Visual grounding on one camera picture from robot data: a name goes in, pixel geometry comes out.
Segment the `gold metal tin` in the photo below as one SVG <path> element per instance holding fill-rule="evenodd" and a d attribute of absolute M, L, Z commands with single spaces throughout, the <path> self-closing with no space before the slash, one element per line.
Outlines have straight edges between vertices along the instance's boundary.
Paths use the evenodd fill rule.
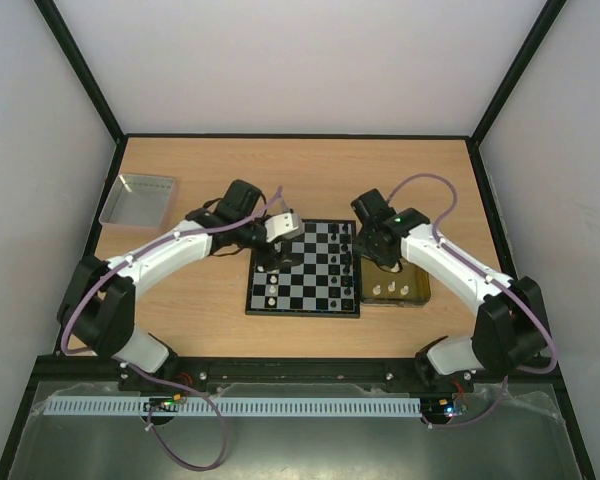
<path fill-rule="evenodd" d="M 402 259 L 393 269 L 378 267 L 361 258 L 361 303 L 420 307 L 431 299 L 429 274 L 422 268 Z"/>

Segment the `black magnetic chess board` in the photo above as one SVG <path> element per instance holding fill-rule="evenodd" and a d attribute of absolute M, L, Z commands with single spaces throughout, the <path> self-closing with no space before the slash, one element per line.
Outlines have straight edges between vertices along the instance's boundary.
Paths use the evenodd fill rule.
<path fill-rule="evenodd" d="M 294 253 L 304 262 L 292 268 L 257 272 L 250 258 L 246 290 L 247 315 L 358 318 L 360 316 L 360 258 L 352 250 L 353 220 L 307 219 L 304 234 L 294 238 Z M 276 275 L 278 283 L 272 284 Z M 269 287 L 275 286 L 275 295 Z M 269 298 L 276 305 L 267 305 Z"/>

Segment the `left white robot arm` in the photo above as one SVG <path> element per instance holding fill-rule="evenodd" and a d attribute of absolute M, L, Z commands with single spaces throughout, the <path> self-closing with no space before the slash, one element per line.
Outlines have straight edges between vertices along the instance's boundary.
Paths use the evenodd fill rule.
<path fill-rule="evenodd" d="M 183 267 L 234 245 L 249 249 L 267 269 L 291 264 L 290 243 L 304 232 L 280 191 L 271 198 L 254 185 L 233 181 L 225 194 L 189 212 L 175 227 L 149 243 L 101 260 L 81 259 L 58 310 L 60 350 L 66 356 L 91 352 L 148 374 L 160 371 L 174 353 L 137 326 L 137 300 Z"/>

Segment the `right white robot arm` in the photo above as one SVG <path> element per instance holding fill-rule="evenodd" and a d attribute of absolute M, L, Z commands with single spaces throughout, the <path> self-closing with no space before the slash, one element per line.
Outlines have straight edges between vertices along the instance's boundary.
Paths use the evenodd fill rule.
<path fill-rule="evenodd" d="M 487 267 L 445 238 L 424 214 L 413 208 L 397 212 L 376 189 L 353 200 L 351 208 L 361 223 L 356 254 L 379 267 L 407 261 L 421 268 L 475 316 L 471 335 L 443 336 L 416 353 L 416 379 L 423 389 L 438 391 L 452 375 L 472 370 L 502 379 L 528 369 L 542 350 L 555 349 L 534 280 L 515 280 Z"/>

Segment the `silver metal tray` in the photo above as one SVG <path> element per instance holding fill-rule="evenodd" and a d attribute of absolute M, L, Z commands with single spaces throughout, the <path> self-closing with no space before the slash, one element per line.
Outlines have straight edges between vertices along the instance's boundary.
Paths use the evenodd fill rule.
<path fill-rule="evenodd" d="M 172 177 L 135 173 L 119 174 L 99 215 L 103 228 L 143 232 L 167 229 L 176 198 Z"/>

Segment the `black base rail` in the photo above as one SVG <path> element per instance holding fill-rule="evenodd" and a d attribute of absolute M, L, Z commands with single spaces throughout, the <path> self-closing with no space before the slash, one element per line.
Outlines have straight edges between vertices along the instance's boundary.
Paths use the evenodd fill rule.
<path fill-rule="evenodd" d="M 498 375 L 462 369 L 447 377 L 423 380 L 414 358 L 206 358 L 176 357 L 155 377 L 214 394 L 237 384 L 354 385 L 364 390 L 432 396 L 451 394 L 458 387 L 471 393 L 474 386 L 498 384 Z"/>

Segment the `black frame enclosure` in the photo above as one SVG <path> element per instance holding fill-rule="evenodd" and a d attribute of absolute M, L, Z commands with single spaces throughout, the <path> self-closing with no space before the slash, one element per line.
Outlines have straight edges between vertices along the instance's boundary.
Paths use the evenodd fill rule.
<path fill-rule="evenodd" d="M 491 181 L 488 179 L 484 166 L 480 146 L 565 4 L 565 0 L 549 0 L 544 3 L 485 113 L 482 115 L 478 126 L 471 135 L 396 135 L 394 137 L 396 140 L 460 139 L 466 143 L 499 264 L 505 272 L 513 276 L 517 272 L 510 244 L 499 207 L 496 205 Z M 113 185 L 113 177 L 118 173 L 128 140 L 140 138 L 142 135 L 140 133 L 125 133 L 121 129 L 56 3 L 53 1 L 37 1 L 35 5 L 114 140 L 115 150 L 102 190 L 102 193 L 106 195 Z M 41 375 L 43 373 L 49 373 L 53 377 L 64 380 L 77 380 L 79 378 L 110 380 L 113 378 L 113 367 L 103 361 L 62 360 L 57 354 L 38 357 L 0 459 L 0 479 L 8 478 L 15 471 L 13 464 L 25 429 L 26 416 L 33 405 L 33 389 L 42 381 Z M 531 382 L 534 384 L 548 382 L 554 387 L 560 412 L 566 418 L 566 428 L 579 472 L 584 479 L 593 479 L 595 477 L 594 469 L 576 420 L 567 387 L 564 385 L 561 371 L 555 370 L 549 376 L 543 378 L 534 378 L 529 374 L 516 373 L 513 380 L 518 383 Z"/>

